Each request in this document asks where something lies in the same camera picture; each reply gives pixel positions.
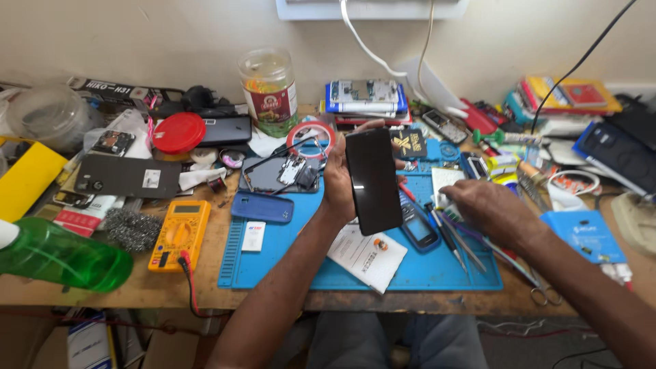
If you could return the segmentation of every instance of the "red plastic container lid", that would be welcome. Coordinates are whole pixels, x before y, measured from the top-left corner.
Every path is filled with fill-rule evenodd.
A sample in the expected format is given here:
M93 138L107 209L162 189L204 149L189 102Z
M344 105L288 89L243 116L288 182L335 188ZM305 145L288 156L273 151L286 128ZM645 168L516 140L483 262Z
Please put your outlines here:
M153 144L164 154L181 154L195 148L205 130L205 122L198 114L175 113L155 128Z

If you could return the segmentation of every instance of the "person's right hand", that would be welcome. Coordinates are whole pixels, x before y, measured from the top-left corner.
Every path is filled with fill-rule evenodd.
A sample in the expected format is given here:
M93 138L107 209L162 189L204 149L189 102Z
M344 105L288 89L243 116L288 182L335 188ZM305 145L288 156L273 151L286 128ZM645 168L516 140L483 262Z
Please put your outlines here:
M485 181L457 181L440 192L455 202L464 220L499 246L523 252L531 239L548 232L509 188Z

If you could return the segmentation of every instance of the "black card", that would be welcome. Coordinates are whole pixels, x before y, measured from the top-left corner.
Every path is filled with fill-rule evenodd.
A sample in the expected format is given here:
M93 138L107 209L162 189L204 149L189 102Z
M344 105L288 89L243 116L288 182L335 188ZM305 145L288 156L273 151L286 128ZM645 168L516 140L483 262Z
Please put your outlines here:
M390 130L390 136L392 142L401 148L397 154L399 158L416 158L428 155L426 139L421 134L420 129Z

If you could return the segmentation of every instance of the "smartphone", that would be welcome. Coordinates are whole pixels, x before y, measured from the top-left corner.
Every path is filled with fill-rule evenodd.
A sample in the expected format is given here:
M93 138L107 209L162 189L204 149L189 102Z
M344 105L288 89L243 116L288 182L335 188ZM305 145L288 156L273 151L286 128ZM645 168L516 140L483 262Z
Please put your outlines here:
M346 136L346 163L364 236L403 224L390 133L385 128Z

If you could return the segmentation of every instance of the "yellow box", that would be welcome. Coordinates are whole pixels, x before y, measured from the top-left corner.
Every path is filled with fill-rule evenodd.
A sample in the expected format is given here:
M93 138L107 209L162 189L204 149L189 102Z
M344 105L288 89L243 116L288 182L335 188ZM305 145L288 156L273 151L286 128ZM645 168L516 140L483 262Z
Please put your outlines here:
M0 177L0 219L14 222L27 213L68 160L31 140L0 136L0 147L7 141L31 144L28 151Z

